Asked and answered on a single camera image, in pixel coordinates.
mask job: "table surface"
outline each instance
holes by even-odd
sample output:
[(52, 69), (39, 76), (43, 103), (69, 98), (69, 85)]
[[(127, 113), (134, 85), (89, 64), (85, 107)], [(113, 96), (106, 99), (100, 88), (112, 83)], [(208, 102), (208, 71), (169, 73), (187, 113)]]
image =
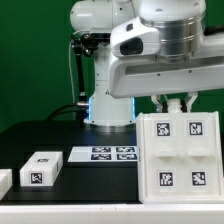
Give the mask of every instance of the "table surface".
[[(136, 162), (68, 163), (72, 146), (136, 145), (135, 130), (103, 133), (79, 121), (28, 121), (0, 134), (0, 169), (12, 169), (13, 186), (1, 205), (136, 204)], [(62, 151), (53, 187), (20, 187), (19, 170), (35, 151)]]

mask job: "green wall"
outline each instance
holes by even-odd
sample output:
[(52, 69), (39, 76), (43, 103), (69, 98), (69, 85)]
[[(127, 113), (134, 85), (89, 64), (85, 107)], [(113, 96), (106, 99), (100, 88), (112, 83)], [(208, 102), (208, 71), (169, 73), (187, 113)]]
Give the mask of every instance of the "green wall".
[[(68, 44), (74, 2), (0, 0), (0, 132), (20, 121), (43, 120), (72, 102)], [(208, 25), (224, 24), (223, 0), (207, 0), (207, 8)], [(91, 94), (92, 60), (85, 59), (84, 71)], [(202, 92), (193, 110), (218, 110), (222, 123), (223, 99), (222, 90)], [(137, 112), (155, 111), (149, 98), (139, 98), (136, 104)]]

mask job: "white box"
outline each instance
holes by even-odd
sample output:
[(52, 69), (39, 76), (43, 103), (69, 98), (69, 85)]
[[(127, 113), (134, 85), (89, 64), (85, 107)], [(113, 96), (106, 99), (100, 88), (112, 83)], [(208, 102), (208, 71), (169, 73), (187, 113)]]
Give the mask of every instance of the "white box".
[(20, 185), (53, 186), (62, 165), (62, 152), (35, 152), (20, 170)]
[(0, 170), (0, 200), (8, 192), (12, 186), (12, 170), (2, 169)]
[(139, 199), (211, 202), (224, 196), (218, 113), (140, 114)]

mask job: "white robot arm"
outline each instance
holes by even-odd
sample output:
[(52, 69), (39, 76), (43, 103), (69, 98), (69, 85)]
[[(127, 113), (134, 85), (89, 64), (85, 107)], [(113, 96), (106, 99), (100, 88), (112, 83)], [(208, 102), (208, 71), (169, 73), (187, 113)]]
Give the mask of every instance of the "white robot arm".
[(137, 17), (111, 34), (113, 97), (224, 87), (224, 35), (204, 35), (204, 0), (133, 0), (133, 5)]

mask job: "black cable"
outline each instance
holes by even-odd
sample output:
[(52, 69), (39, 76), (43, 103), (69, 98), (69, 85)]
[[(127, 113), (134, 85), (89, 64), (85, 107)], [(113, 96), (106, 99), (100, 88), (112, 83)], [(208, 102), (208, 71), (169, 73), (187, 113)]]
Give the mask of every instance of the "black cable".
[(81, 55), (76, 55), (76, 64), (77, 64), (77, 73), (79, 82), (79, 92), (85, 92)]
[(59, 113), (60, 111), (62, 110), (65, 110), (65, 109), (68, 109), (68, 108), (71, 108), (71, 107), (78, 107), (78, 105), (76, 103), (73, 103), (73, 104), (67, 104), (67, 105), (64, 105), (62, 107), (59, 107), (58, 109), (56, 109), (55, 111), (53, 111), (47, 118), (46, 120), (48, 121), (50, 117), (54, 116), (55, 114)]
[(68, 114), (68, 113), (81, 113), (81, 112), (85, 112), (85, 110), (66, 110), (66, 111), (58, 112), (52, 115), (51, 117), (49, 117), (47, 121), (52, 121), (55, 117), (59, 115)]

